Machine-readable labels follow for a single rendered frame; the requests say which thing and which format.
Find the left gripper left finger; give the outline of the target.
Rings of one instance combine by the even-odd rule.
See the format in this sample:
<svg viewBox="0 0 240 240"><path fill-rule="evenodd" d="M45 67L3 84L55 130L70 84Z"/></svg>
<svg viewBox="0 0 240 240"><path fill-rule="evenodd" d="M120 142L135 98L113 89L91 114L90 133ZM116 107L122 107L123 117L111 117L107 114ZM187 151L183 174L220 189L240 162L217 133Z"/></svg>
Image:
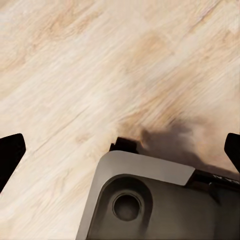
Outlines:
<svg viewBox="0 0 240 240"><path fill-rule="evenodd" d="M0 193L26 152L22 133L0 138Z"/></svg>

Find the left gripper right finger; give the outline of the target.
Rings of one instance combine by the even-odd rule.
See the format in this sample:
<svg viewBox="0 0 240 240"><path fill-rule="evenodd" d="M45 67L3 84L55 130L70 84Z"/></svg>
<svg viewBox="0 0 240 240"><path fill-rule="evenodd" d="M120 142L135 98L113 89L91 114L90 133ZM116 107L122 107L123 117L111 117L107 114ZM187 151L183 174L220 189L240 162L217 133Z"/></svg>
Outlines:
<svg viewBox="0 0 240 240"><path fill-rule="evenodd" d="M224 151L240 173L240 135L235 133L228 133Z"/></svg>

